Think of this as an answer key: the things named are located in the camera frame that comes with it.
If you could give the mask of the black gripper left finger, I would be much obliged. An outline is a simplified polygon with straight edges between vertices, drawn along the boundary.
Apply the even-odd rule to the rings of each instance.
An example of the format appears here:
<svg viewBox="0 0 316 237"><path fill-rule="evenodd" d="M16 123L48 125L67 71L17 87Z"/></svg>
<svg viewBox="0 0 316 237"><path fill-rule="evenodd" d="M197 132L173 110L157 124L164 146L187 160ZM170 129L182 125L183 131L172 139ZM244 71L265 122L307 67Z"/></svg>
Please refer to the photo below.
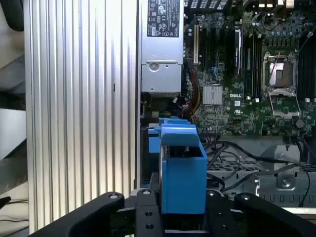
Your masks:
<svg viewBox="0 0 316 237"><path fill-rule="evenodd" d="M31 234L33 237L162 237L154 191L108 192Z"/></svg>

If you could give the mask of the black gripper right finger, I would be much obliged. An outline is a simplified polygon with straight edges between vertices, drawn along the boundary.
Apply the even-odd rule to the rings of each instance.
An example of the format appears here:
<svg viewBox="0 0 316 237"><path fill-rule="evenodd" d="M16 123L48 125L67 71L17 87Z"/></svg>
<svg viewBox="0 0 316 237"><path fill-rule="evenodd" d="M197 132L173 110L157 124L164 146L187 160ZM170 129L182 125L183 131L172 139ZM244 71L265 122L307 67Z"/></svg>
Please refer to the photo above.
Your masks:
<svg viewBox="0 0 316 237"><path fill-rule="evenodd" d="M316 225L254 194L233 201L218 194L206 198L206 223L211 237L314 237Z"/></svg>

